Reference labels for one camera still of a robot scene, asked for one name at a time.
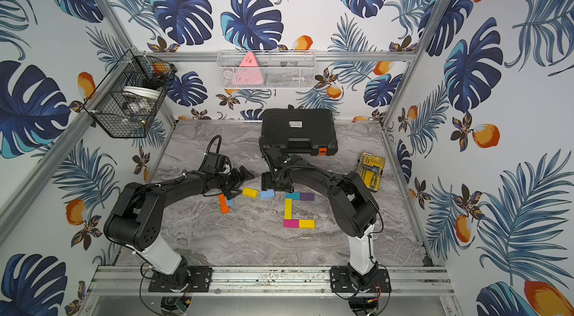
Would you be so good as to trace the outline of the magenta block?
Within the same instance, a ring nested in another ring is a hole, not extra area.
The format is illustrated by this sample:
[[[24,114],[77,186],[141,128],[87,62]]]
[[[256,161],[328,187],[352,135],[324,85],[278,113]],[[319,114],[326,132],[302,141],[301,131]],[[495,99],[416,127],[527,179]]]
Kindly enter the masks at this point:
[[[287,229],[299,229],[300,220],[284,220],[283,226]]]

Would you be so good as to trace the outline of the orange block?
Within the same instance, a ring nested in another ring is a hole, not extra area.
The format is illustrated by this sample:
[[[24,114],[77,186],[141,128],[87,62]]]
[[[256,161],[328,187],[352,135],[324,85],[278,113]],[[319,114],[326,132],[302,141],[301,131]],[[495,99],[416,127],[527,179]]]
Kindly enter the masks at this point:
[[[227,198],[223,195],[220,194],[218,196],[218,201],[219,201],[219,205],[220,205],[220,209],[221,209],[221,213],[222,214],[227,214],[230,212],[230,208],[227,205]]]

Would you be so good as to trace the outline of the small yellow block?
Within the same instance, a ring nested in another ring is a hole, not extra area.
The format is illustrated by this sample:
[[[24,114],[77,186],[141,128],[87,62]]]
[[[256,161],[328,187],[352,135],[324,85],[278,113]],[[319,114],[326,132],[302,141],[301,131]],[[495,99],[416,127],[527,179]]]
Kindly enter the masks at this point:
[[[242,194],[244,196],[249,197],[249,198],[256,199],[257,196],[259,195],[259,192],[258,192],[258,190],[254,190],[252,188],[245,187],[242,191]]]

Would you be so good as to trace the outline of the long yellow block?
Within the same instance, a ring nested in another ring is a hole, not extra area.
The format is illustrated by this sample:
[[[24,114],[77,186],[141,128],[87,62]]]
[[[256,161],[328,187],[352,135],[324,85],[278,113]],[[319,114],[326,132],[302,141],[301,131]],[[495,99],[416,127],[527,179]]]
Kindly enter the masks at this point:
[[[292,219],[292,199],[285,200],[285,208],[284,208],[284,220],[291,220]]]

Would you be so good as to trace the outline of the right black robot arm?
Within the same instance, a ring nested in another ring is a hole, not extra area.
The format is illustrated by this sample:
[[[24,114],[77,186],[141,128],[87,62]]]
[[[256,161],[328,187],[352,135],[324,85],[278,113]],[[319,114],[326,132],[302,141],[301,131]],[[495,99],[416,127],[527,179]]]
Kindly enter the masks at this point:
[[[348,236],[349,268],[362,277],[376,271],[372,235],[380,209],[361,177],[321,169],[277,147],[263,149],[262,156],[269,168],[262,174],[262,189],[292,193],[300,184],[326,196],[336,224]]]

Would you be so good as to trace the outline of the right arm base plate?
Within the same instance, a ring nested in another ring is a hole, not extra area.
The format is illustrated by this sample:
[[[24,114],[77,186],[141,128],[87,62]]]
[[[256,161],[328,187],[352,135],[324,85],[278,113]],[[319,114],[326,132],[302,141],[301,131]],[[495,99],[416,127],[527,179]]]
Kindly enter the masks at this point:
[[[392,291],[388,270],[378,266],[365,275],[360,275],[350,265],[332,267],[329,278],[331,291],[338,294],[384,294]]]

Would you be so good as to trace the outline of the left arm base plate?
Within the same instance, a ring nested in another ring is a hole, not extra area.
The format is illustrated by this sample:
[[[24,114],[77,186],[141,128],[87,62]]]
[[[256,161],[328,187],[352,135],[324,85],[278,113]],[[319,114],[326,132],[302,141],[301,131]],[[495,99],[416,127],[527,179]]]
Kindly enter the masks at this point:
[[[173,275],[154,271],[149,283],[151,293],[207,293],[209,291],[213,269],[204,266],[179,268]]]

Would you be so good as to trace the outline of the purple block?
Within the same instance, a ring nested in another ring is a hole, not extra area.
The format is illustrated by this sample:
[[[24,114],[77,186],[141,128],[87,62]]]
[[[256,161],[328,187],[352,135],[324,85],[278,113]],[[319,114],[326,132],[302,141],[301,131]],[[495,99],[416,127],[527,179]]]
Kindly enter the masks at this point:
[[[300,193],[299,196],[300,201],[314,201],[315,194],[314,193]]]

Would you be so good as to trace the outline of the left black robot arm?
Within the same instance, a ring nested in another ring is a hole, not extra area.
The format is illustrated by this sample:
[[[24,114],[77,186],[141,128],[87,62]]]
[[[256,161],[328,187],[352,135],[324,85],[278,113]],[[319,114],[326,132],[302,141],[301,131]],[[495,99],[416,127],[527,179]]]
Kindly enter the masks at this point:
[[[161,235],[164,210],[190,196],[221,191],[227,199],[241,193],[240,187],[255,176],[245,167],[229,173],[183,171],[182,175],[152,184],[127,184],[120,192],[104,225],[106,238],[129,248],[145,260],[157,274],[175,283],[186,278],[187,262]]]

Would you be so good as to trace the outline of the teal block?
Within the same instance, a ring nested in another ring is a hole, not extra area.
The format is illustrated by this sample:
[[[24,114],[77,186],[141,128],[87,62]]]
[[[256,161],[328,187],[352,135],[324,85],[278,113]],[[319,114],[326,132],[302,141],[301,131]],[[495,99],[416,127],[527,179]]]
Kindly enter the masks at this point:
[[[300,193],[286,193],[286,199],[300,200]]]

